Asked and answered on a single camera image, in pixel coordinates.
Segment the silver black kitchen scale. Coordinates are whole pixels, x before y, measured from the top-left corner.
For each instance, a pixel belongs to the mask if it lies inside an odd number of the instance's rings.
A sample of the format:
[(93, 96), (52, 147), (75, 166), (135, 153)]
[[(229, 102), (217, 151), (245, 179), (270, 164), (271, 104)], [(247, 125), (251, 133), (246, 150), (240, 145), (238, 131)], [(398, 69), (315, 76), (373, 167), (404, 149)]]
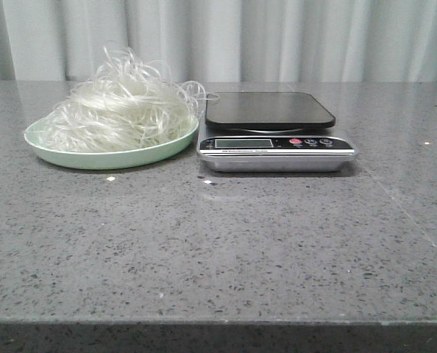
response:
[(334, 126), (335, 116), (309, 93), (210, 93), (196, 150), (220, 172), (338, 171), (358, 149)]

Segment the light green plate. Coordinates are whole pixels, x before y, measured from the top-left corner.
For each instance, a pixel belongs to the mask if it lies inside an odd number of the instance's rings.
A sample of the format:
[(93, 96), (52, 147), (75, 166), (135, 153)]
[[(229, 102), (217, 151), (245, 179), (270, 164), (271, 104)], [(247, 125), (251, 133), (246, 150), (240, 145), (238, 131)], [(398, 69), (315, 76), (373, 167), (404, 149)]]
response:
[(180, 153), (193, 141), (196, 131), (199, 129), (199, 123), (200, 120), (196, 119), (192, 130), (181, 138), (153, 147), (130, 151), (81, 153), (49, 149), (38, 142), (35, 137), (35, 132), (42, 127), (41, 119), (24, 131), (24, 138), (39, 158), (51, 164), (82, 170), (113, 170), (156, 163)]

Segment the white vermicelli noodle bundle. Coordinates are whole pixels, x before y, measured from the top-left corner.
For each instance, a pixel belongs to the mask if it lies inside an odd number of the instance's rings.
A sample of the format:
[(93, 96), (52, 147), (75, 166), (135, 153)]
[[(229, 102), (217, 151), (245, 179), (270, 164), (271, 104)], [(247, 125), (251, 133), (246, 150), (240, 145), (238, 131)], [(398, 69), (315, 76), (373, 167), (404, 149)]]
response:
[(82, 153), (158, 146), (192, 132), (206, 102), (218, 99), (200, 82), (174, 82), (164, 62), (144, 62), (130, 48), (104, 53), (96, 73), (26, 131), (39, 145)]

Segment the white pleated curtain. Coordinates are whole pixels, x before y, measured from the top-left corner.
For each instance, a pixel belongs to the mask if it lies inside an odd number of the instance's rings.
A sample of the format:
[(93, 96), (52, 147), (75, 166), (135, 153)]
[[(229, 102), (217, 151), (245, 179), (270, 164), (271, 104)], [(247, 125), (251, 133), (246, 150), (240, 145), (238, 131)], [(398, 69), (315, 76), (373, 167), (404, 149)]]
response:
[(437, 1), (0, 1), (0, 79), (125, 47), (178, 81), (437, 82)]

